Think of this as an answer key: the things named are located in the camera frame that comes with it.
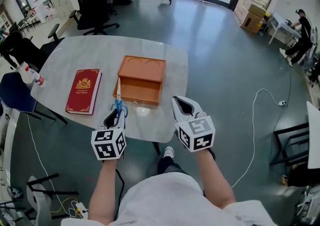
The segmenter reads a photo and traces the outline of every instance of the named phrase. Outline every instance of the white desk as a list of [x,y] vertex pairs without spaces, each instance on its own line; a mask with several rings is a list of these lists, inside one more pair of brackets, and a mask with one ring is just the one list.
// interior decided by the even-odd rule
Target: white desk
[[[40,71],[43,88],[33,85],[31,95],[47,108],[93,129],[102,125],[115,101],[113,91],[125,55],[166,60],[159,106],[124,102],[128,106],[127,137],[153,142],[169,142],[175,130],[171,98],[184,96],[188,81],[188,55],[163,43],[119,36],[77,36],[65,38]],[[93,115],[65,111],[70,89],[79,69],[98,68],[102,72]]]
[[320,111],[309,101],[306,103],[309,118],[308,169],[320,168]]
[[277,34],[277,31],[282,28],[285,31],[287,31],[291,37],[301,38],[301,34],[298,33],[296,30],[292,29],[288,25],[286,25],[286,20],[281,17],[277,12],[274,12],[272,15],[272,18],[270,19],[269,27],[272,26],[274,28],[274,34],[271,37],[271,40],[269,41],[269,44],[273,41],[274,37]]

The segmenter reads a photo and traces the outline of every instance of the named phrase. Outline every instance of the book cover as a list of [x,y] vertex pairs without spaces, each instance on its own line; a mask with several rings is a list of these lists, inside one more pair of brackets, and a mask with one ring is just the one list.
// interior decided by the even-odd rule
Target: book cover
[[65,110],[71,114],[92,115],[101,79],[99,69],[82,69],[75,74]]

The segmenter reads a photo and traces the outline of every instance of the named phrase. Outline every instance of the gray floor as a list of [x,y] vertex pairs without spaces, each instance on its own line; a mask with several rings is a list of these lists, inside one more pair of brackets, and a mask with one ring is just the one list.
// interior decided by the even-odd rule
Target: gray floor
[[[281,186],[285,168],[269,167],[275,147],[272,131],[281,114],[277,129],[306,122],[308,96],[300,68],[291,69],[279,54],[280,43],[268,45],[268,35],[260,37],[244,31],[232,11],[195,0],[174,0],[171,6],[168,0],[133,0],[131,5],[116,9],[118,15],[110,23],[117,21],[120,28],[108,29],[108,34],[163,42],[188,51],[186,96],[199,102],[213,120],[213,149],[230,185],[244,173],[253,155],[252,103],[256,92],[265,88],[277,101],[287,100],[291,73],[291,95],[285,110],[276,106],[267,93],[259,94],[255,103],[254,162],[234,187],[238,201],[261,200],[276,223],[289,225],[301,189]],[[66,36],[80,34],[73,25]],[[30,118],[30,123],[48,173],[61,175],[53,181],[56,189],[78,190],[78,199],[87,207],[101,167],[90,146],[91,129],[49,119]],[[45,173],[34,150],[26,115],[21,115],[16,130],[11,182],[25,188],[31,175],[43,177]],[[169,145],[175,149],[175,161],[201,184],[193,155],[175,137]],[[125,161],[117,166],[126,190],[155,174],[157,160],[151,143],[129,139]],[[56,208],[59,204],[54,198]]]

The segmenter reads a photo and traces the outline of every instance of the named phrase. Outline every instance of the white t-shirt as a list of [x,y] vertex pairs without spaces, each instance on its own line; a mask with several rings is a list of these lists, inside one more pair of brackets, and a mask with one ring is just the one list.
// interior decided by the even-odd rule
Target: white t-shirt
[[[96,221],[84,223],[74,225],[102,225]],[[129,189],[121,201],[118,219],[110,224],[123,225],[275,226],[260,201],[238,202],[220,209],[203,196],[192,177],[178,172],[150,177]]]

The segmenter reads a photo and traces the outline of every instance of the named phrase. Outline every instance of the white sneaker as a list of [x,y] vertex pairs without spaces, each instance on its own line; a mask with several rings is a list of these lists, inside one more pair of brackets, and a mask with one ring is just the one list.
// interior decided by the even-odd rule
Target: white sneaker
[[291,67],[292,67],[291,58],[287,58],[286,60],[288,60],[289,66],[291,66]]
[[172,159],[174,158],[175,152],[174,152],[174,149],[172,147],[168,146],[168,147],[165,148],[165,150],[163,152],[163,157],[166,157],[166,156],[169,156]]
[[286,55],[286,50],[284,49],[279,49],[281,55],[286,59],[288,55]]

